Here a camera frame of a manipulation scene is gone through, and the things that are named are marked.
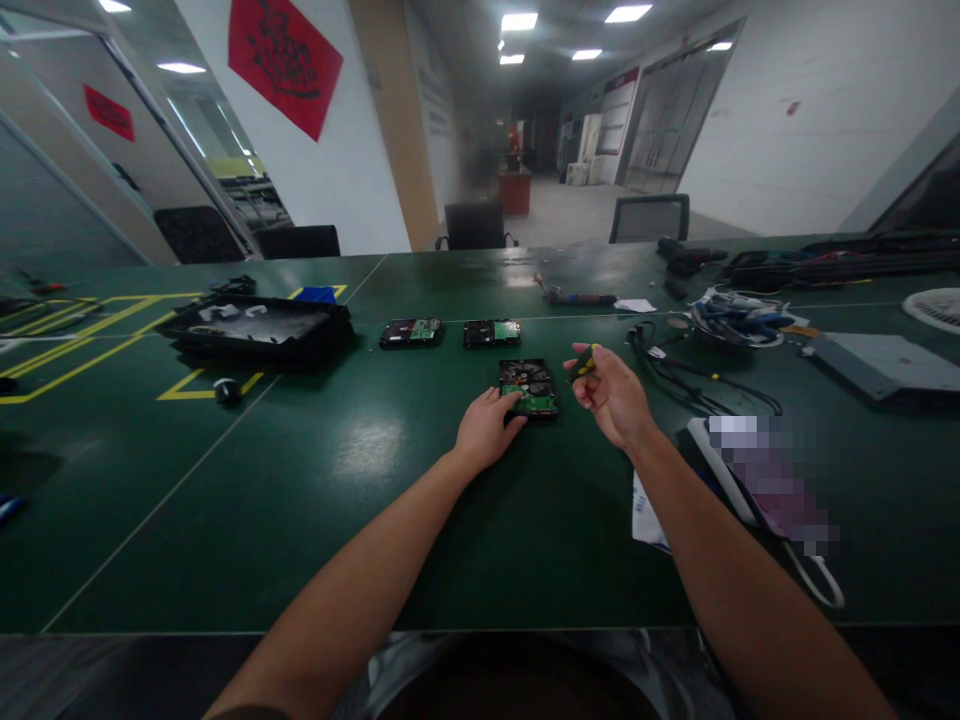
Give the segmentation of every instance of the table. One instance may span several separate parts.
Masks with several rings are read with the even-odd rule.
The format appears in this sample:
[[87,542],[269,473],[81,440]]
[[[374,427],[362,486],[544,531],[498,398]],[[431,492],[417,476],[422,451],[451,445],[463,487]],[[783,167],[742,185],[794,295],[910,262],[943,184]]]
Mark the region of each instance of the table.
[[[499,359],[544,358],[559,375],[569,343],[582,340],[639,368],[624,345],[636,316],[550,307],[533,274],[570,291],[646,297],[665,329],[664,312],[682,306],[660,287],[665,263],[653,250],[510,248],[63,278],[112,314],[70,345],[28,343],[0,355],[0,372],[20,366],[23,385],[20,399],[0,398],[0,491],[31,503],[0,529],[0,633],[266,630],[452,446],[467,404],[496,383]],[[226,409],[211,399],[216,376],[194,376],[150,328],[209,283],[242,273],[269,296],[338,286],[359,339],[317,376],[238,376],[248,395]],[[696,289],[712,274],[701,273]],[[792,299],[821,329],[901,334],[957,362],[955,337],[899,308],[912,292],[955,283],[952,273],[890,278]],[[439,316],[447,336],[436,349],[381,351],[382,327],[398,316]],[[520,321],[522,347],[463,348],[461,321],[501,317]],[[828,562],[848,606],[831,620],[960,619],[955,417],[871,406],[789,345],[746,359],[719,358],[693,341],[674,347],[786,408],[819,506],[840,527]],[[676,436],[691,412],[641,377],[658,423]],[[561,416],[526,428],[468,489],[398,629],[693,623],[672,560],[630,538],[627,460],[558,384]],[[745,414],[765,412],[723,387],[711,392]]]

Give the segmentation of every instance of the wire bundle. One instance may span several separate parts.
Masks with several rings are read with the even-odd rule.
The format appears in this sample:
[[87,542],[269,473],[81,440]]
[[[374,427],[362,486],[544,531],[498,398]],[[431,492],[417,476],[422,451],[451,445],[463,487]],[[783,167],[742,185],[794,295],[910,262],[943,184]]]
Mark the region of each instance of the wire bundle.
[[678,375],[678,371],[682,371],[698,377],[707,378],[711,382],[719,382],[723,383],[724,385],[728,385],[729,387],[736,388],[737,390],[740,390],[741,392],[744,392],[747,395],[766,403],[773,410],[774,415],[783,415],[783,406],[772,395],[768,395],[767,393],[761,392],[760,390],[755,390],[733,380],[728,380],[725,377],[721,377],[718,373],[701,370],[700,368],[690,365],[689,363],[667,357],[662,348],[670,345],[671,343],[684,340],[687,337],[685,334],[679,334],[669,338],[661,343],[658,347],[653,343],[653,338],[656,333],[657,326],[649,320],[644,320],[630,330],[627,338],[634,352],[637,353],[637,356],[641,359],[647,360],[650,363],[651,369],[657,374],[657,376],[660,377],[661,380],[669,385],[672,385],[673,387],[679,388],[679,390],[682,391],[682,394],[680,394],[664,388],[664,390],[666,390],[667,393],[673,398],[679,400],[680,402],[699,407],[710,415],[741,414],[734,412],[720,401],[711,398],[709,395],[704,393],[701,388],[690,385],[686,380]]

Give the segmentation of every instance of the screwdriver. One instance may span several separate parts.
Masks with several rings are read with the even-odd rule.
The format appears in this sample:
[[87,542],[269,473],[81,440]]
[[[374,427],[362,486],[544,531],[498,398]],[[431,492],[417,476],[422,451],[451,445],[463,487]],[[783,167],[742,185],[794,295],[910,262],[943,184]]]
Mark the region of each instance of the screwdriver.
[[567,370],[567,382],[572,383],[578,377],[586,375],[593,369],[593,350],[598,347],[600,347],[600,345],[593,343],[593,345],[588,345],[587,349],[580,353],[577,362],[574,363],[572,368]]
[[541,273],[537,273],[533,277],[534,280],[540,283],[540,287],[543,288],[543,294],[546,296],[547,302],[551,305],[594,305],[599,307],[610,307],[617,301],[616,295],[568,295],[563,293],[557,286],[547,290],[547,287],[544,284],[543,275]]

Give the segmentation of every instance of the black chair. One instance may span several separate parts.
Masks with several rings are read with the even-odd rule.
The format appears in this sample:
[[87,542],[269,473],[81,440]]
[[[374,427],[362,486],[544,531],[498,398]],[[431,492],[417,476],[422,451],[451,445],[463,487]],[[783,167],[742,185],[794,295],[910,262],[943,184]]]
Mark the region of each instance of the black chair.
[[443,213],[447,218],[447,234],[437,238],[437,250],[444,240],[447,241],[449,250],[494,250],[509,247],[507,238],[510,238],[514,247],[520,245],[513,235],[503,231],[503,203],[447,205]]
[[689,195],[629,195],[617,198],[610,242],[686,240],[689,232]]
[[335,225],[308,225],[260,230],[254,233],[265,260],[303,257],[340,257]]
[[212,207],[157,210],[153,220],[184,265],[246,259],[226,220]]

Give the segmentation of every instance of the power drill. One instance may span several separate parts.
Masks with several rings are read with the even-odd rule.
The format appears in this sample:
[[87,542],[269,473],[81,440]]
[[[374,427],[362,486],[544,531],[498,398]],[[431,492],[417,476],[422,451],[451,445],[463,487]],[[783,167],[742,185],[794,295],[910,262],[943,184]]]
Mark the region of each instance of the power drill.
[[678,277],[693,277],[704,263],[726,260],[726,250],[708,248],[688,248],[684,243],[663,237],[657,243],[657,254],[667,259],[667,272]]

